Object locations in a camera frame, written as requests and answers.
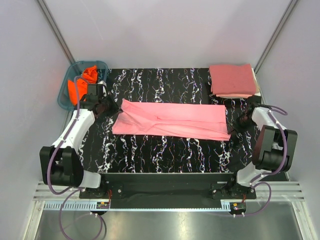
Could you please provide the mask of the pink t-shirt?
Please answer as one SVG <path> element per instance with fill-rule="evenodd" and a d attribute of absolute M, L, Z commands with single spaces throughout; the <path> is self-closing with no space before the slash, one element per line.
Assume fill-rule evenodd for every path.
<path fill-rule="evenodd" d="M 114 135 L 152 135 L 229 141 L 226 107 L 215 104 L 131 102 L 122 100 Z"/>

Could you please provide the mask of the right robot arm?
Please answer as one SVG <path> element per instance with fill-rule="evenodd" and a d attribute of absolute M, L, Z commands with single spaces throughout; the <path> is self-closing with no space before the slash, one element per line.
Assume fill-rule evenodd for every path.
<path fill-rule="evenodd" d="M 259 180 L 266 176 L 287 172 L 292 166 L 298 133 L 282 125 L 274 113 L 288 115 L 277 106 L 251 103 L 228 127 L 231 137 L 245 133 L 252 126 L 259 128 L 251 162 L 238 170 L 225 187 L 226 194 L 233 199 L 253 192 Z"/>

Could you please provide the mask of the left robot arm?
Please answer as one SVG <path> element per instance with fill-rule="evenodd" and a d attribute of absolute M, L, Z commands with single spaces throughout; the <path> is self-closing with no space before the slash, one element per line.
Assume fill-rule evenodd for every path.
<path fill-rule="evenodd" d="M 109 95 L 97 102 L 80 101 L 59 138 L 40 149 L 42 180 L 52 194 L 62 195 L 71 189 L 86 188 L 97 198 L 108 193 L 108 186 L 101 181 L 99 173 L 84 170 L 78 150 L 97 117 L 106 115 L 110 118 L 119 112 L 121 108 Z"/>

